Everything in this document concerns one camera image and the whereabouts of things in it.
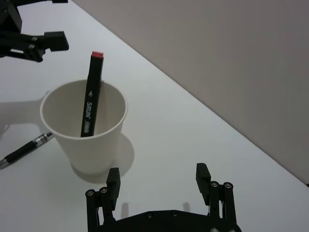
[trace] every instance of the table surface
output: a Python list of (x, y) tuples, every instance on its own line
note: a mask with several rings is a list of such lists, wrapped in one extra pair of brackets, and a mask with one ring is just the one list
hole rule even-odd
[[(308, 230), (308, 187), (81, 8), (42, 2), (20, 13), (24, 33), (63, 30), (70, 50), (47, 52), (42, 63), (0, 60), (1, 156), (46, 132), (39, 116), (46, 92), (85, 79), (91, 52), (104, 51), (103, 78), (129, 104), (114, 164), (122, 176), (116, 219), (149, 210), (206, 214), (195, 181), (204, 162), (213, 180), (234, 184), (242, 231)], [(52, 140), (0, 170), (0, 230), (85, 232), (84, 193), (105, 178), (77, 175)]]

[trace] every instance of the cup rim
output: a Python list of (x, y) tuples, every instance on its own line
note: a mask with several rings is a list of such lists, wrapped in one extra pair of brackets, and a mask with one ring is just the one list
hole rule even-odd
[(76, 81), (71, 81), (71, 82), (67, 82), (67, 83), (64, 83), (64, 84), (61, 84), (59, 86), (57, 86), (56, 88), (50, 90), (48, 92), (48, 94), (44, 97), (43, 101), (41, 102), (41, 105), (40, 105), (40, 117), (41, 117), (41, 120), (43, 122), (43, 124), (47, 127), (47, 129), (53, 134), (53, 135), (56, 135), (58, 137), (62, 137), (62, 138), (66, 138), (66, 139), (70, 139), (70, 140), (89, 140), (89, 139), (96, 139), (96, 138), (99, 138), (101, 136), (104, 136), (108, 133), (110, 133), (111, 131), (115, 130), (121, 123), (123, 123), (123, 121), (125, 120), (126, 118), (126, 115), (127, 115), (127, 111), (128, 111), (128, 103), (127, 103), (127, 99), (125, 97), (125, 95), (117, 88), (115, 87), (114, 85), (108, 83), (108, 82), (105, 82), (105, 84), (108, 84), (110, 86), (112, 86), (113, 88), (115, 88), (120, 94), (121, 96), (124, 98), (124, 101), (125, 101), (125, 112), (124, 112), (124, 115), (122, 116), (122, 118), (120, 119), (120, 121), (115, 125), (113, 126), (112, 128), (110, 128), (109, 130), (101, 133), (101, 134), (97, 134), (97, 135), (93, 135), (93, 136), (88, 136), (88, 137), (73, 137), (73, 136), (67, 136), (67, 135), (64, 135), (64, 134), (61, 134), (55, 130), (53, 130), (45, 121), (44, 119), (44, 116), (43, 116), (43, 106), (45, 104), (45, 101), (47, 100), (47, 98), (53, 93), (55, 92), (57, 89), (65, 86), (65, 85), (68, 85), (68, 84), (72, 84), (72, 83), (75, 83), (75, 82), (81, 82), (81, 81), (87, 81), (85, 79), (82, 79), (82, 80), (76, 80)]

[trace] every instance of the white paper cup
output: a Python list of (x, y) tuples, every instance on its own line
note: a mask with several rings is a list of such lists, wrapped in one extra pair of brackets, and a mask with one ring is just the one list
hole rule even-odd
[(86, 82), (70, 82), (50, 91), (40, 114), (73, 167), (84, 174), (100, 174), (114, 162), (128, 106), (117, 88), (102, 84), (94, 136), (81, 138)]

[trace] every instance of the black marker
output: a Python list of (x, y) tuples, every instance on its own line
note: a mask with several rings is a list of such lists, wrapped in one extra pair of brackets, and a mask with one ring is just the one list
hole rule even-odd
[(31, 151), (47, 143), (53, 137), (54, 135), (51, 132), (48, 132), (46, 134), (41, 134), (39, 137), (30, 141), (26, 145), (23, 145), (21, 148), (19, 148), (15, 152), (12, 152), (10, 155), (7, 155), (6, 157), (4, 157), (4, 159), (0, 160), (0, 169), (3, 169), (6, 166), (16, 162), (17, 160), (19, 160), (26, 154), (29, 154)]
[(81, 137), (93, 136), (95, 131), (103, 60), (103, 53), (92, 52), (86, 85)]

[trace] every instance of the screw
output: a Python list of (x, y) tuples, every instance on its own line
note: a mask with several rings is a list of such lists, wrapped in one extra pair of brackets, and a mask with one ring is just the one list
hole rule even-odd
[(107, 192), (107, 188), (102, 188), (101, 189), (101, 193), (106, 193)]
[(217, 186), (218, 186), (218, 184), (217, 184), (216, 182), (212, 182), (212, 183), (211, 183), (211, 186), (213, 186), (213, 187), (217, 187)]
[(178, 213), (176, 211), (172, 212), (172, 216), (176, 217), (178, 215)]
[(217, 228), (212, 228), (211, 232), (220, 232)]
[(87, 195), (88, 196), (92, 196), (94, 194), (94, 191), (93, 190), (89, 190), (88, 192), (87, 192)]
[(148, 213), (147, 214), (147, 218), (152, 218), (153, 217), (153, 214), (152, 213)]
[(224, 186), (228, 189), (230, 189), (232, 187), (232, 185), (230, 183), (225, 183)]

